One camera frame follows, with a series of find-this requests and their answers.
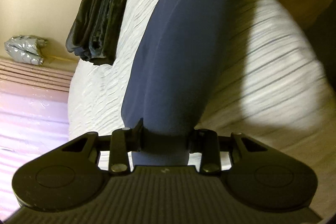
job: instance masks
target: bed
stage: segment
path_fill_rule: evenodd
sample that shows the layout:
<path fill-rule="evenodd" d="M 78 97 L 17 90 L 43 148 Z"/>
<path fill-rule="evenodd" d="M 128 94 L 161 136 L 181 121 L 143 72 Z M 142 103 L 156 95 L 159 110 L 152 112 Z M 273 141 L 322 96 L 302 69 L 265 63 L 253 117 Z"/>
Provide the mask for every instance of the bed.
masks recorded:
<path fill-rule="evenodd" d="M 80 61 L 69 98 L 69 136 L 123 127 L 121 105 L 132 62 L 158 0 L 128 0 L 112 66 Z M 312 208 L 336 209 L 335 95 L 308 41 L 277 0 L 235 0 L 228 58 L 198 124 L 227 136 L 244 132 L 318 175 Z M 106 169 L 108 155 L 99 166 Z M 189 164 L 199 164 L 199 155 Z M 223 155 L 222 168 L 230 166 Z"/>

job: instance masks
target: bolt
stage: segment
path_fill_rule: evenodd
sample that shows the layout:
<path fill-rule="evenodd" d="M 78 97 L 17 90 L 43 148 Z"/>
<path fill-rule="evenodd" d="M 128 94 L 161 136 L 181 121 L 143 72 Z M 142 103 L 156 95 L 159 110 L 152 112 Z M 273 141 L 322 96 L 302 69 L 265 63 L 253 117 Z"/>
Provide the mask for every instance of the bolt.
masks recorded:
<path fill-rule="evenodd" d="M 202 169 L 206 173 L 214 173 L 220 170 L 219 166 L 215 163 L 208 163 L 204 165 Z"/>
<path fill-rule="evenodd" d="M 117 163 L 117 164 L 113 164 L 111 166 L 111 171 L 114 173 L 120 173 L 120 172 L 124 172 L 127 170 L 127 166 L 123 163 Z"/>

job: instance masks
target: blue garment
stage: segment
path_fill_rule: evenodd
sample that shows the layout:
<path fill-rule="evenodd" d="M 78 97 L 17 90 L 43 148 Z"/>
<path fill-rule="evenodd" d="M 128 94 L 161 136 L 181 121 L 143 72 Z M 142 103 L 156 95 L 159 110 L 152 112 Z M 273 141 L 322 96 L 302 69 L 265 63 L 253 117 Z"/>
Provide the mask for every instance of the blue garment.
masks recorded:
<path fill-rule="evenodd" d="M 227 44 L 229 0 L 159 0 L 134 58 L 121 115 L 143 117 L 144 149 L 134 165 L 186 165 L 186 137 L 198 123 Z"/>

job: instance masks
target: shiny gray package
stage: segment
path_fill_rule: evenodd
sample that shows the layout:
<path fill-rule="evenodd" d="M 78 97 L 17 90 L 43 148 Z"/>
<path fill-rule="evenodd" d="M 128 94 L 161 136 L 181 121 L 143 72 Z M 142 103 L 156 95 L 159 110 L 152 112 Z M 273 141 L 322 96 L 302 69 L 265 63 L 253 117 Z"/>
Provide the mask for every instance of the shiny gray package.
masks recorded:
<path fill-rule="evenodd" d="M 5 42 L 5 50 L 16 62 L 42 65 L 41 48 L 46 44 L 46 39 L 37 36 L 13 36 Z"/>

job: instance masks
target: curtain fold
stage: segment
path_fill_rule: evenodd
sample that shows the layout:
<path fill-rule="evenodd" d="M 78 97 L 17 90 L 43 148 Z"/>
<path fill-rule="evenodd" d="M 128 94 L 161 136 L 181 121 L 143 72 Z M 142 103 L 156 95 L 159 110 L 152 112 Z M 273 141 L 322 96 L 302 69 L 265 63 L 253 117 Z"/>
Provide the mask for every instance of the curtain fold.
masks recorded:
<path fill-rule="evenodd" d="M 15 171 L 68 141 L 73 73 L 0 59 L 0 219 L 19 208 Z"/>

